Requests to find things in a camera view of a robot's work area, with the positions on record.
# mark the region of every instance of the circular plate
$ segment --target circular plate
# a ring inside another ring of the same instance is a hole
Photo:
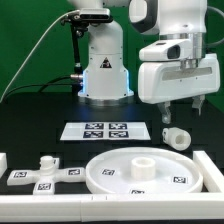
[[[134,164],[141,161],[140,168],[134,167],[133,161]],[[145,170],[147,161],[153,161],[150,166],[155,164],[154,173]],[[203,177],[195,163],[183,155],[133,147],[108,151],[93,158],[86,167],[86,184],[96,194],[186,193],[200,192]]]

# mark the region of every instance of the cable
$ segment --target cable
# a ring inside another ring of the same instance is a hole
[[[213,11],[213,12],[218,13],[219,15],[221,15],[224,18],[224,12],[221,11],[220,9],[217,9],[217,8],[211,7],[211,6],[208,6],[208,9],[211,10],[211,11]],[[224,37],[221,40],[219,40],[217,42],[214,42],[214,43],[211,43],[211,44],[207,44],[206,46],[208,48],[212,48],[212,47],[217,47],[220,44],[224,44]]]
[[[74,13],[75,11],[66,13],[62,16],[60,16],[58,19],[56,19],[49,27],[48,29],[44,32],[44,34],[41,36],[41,38],[39,39],[39,41],[36,43],[36,45],[34,46],[34,48],[31,50],[31,52],[29,53],[29,55],[27,56],[27,58],[25,59],[25,61],[22,63],[22,65],[20,66],[20,68],[18,69],[18,71],[16,72],[16,74],[13,76],[12,80],[10,81],[10,83],[8,84],[8,86],[6,87],[6,89],[4,90],[2,96],[1,96],[1,100],[0,103],[2,103],[5,95],[7,94],[8,90],[10,89],[10,87],[12,86],[12,84],[14,83],[14,81],[16,80],[16,78],[19,76],[20,72],[22,71],[22,69],[24,68],[24,66],[27,64],[28,60],[30,59],[30,57],[33,55],[34,51],[37,49],[37,47],[39,46],[39,44],[42,42],[42,40],[45,38],[45,36],[48,34],[48,32],[52,29],[52,27],[54,27],[54,25],[60,21],[61,19],[63,19],[65,16]]]
[[[49,84],[33,84],[33,85],[19,86],[19,87],[16,87],[16,88],[10,90],[7,94],[5,94],[4,98],[2,99],[2,102],[4,102],[6,100],[6,98],[8,98],[9,95],[11,95],[13,92],[16,92],[20,89],[26,89],[26,88],[30,88],[30,87],[42,87],[42,86],[71,86],[71,85],[74,85],[74,83],[66,83],[66,84],[49,83]]]
[[[41,93],[43,92],[49,85],[48,84],[53,84],[55,82],[59,82],[61,80],[66,80],[66,79],[71,79],[70,76],[62,76],[62,77],[59,77],[59,78],[56,78],[56,79],[53,79],[51,81],[49,81],[48,83],[46,83],[45,85],[43,85],[39,90],[38,92]]]

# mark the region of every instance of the black tabletop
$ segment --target black tabletop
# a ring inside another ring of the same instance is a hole
[[[172,103],[172,123],[163,124],[156,105],[135,103],[116,107],[80,104],[69,93],[20,93],[0,105],[0,152],[7,153],[8,170],[1,178],[0,195],[30,195],[34,185],[7,186],[12,170],[38,170],[40,157],[51,155],[61,160],[60,168],[85,167],[96,155],[124,147],[156,147],[174,151],[162,140],[163,128],[188,131],[191,146],[181,152],[192,158],[192,151],[204,150],[224,170],[224,114],[207,101],[201,116],[192,110],[191,100]],[[67,122],[145,122],[150,141],[60,141]],[[85,184],[57,183],[56,194],[89,193]],[[181,223],[200,223],[182,221]],[[161,221],[148,223],[178,223]],[[214,223],[203,220],[201,223]]]

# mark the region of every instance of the white cross-shaped piece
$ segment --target white cross-shaped piece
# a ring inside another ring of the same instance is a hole
[[[11,172],[7,184],[27,185],[35,183],[34,195],[53,195],[57,182],[84,182],[84,168],[59,169],[60,159],[44,156],[40,160],[40,170],[14,170]]]

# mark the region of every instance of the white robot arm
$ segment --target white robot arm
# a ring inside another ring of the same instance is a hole
[[[70,0],[79,18],[89,22],[89,65],[83,72],[83,89],[78,93],[81,102],[97,106],[114,106],[133,100],[129,89],[129,73],[123,65],[123,30],[115,21],[101,23],[110,16],[104,6],[127,6],[129,0]]]
[[[170,123],[170,101],[193,97],[201,110],[204,95],[218,91],[220,71],[215,54],[205,54],[207,0],[132,0],[130,20],[142,34],[160,40],[140,51],[138,93],[145,103],[158,104]]]

